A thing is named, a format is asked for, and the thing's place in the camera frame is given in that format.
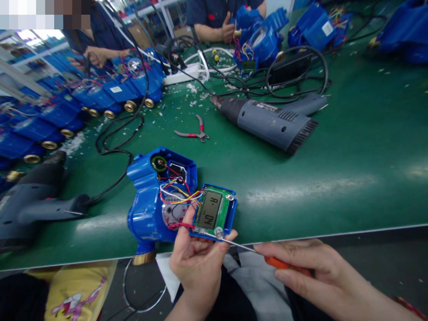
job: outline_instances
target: orange screwdriver handle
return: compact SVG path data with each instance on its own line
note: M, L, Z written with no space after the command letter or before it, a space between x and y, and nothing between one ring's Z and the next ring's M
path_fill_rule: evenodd
M287 270L287 269L292 269L294 271L300 272L306 276L310 276L313 278L313 275L311 274L311 272L309 272L308 269L304 268L304 267L297 267L288 263L285 263L283 261L278 260L276 257L273 256L265 256L264 257L264 261L269 264L272 265L274 268L280 269L280 270Z

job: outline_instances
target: gray heat gun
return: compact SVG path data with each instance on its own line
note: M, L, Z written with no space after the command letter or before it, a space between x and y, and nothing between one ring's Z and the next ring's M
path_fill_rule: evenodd
M239 128L293 155L318 126L307 117L328 105L323 95L310 93L283 107L253 99L213 96L212 104Z
M69 201L59 200L66 153L57 151L21 178L0 201L0 253L28 246L42 221L80 217L87 206L82 194Z

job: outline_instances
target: cardboard box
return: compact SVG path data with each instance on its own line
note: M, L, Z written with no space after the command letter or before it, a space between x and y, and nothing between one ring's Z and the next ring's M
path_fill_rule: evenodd
M179 36L189 36L193 38L193 32L192 29L189 26L184 26L181 28L177 28L174 30L174 36L177 38Z
M147 22L142 21L144 27L146 28L147 32L149 33L151 39L156 44L156 40L153 37L153 34L149 27L147 26ZM140 46L142 49L146 49L148 47L151 47L150 40L147 37L146 33L144 32L143 28L141 28L140 24L138 22L134 23L132 26L128 28L129 32L134 36L135 41L137 42L138 46Z

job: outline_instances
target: black pants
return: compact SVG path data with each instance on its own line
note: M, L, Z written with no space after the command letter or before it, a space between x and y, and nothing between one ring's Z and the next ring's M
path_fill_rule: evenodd
M173 306L183 294L183 287L180 284ZM308 300L294 293L285 287L294 321L333 321L333 319L314 306ZM245 320L256 321L257 316L250 300L242 291L236 280L227 273L227 269L222 266L222 280L220 292L213 309L209 313L207 320Z

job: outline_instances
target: white power strip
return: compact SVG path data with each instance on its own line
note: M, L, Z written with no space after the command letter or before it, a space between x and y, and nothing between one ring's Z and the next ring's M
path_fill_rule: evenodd
M192 64L188 64L187 68L184 69L184 71L191 75L192 77L195 77L196 79L199 77L199 71L201 70L199 62L194 62ZM164 79L164 85L173 85L180 82L186 82L189 80L193 80L188 75L182 73L181 71L178 71L176 74L170 74L166 76Z

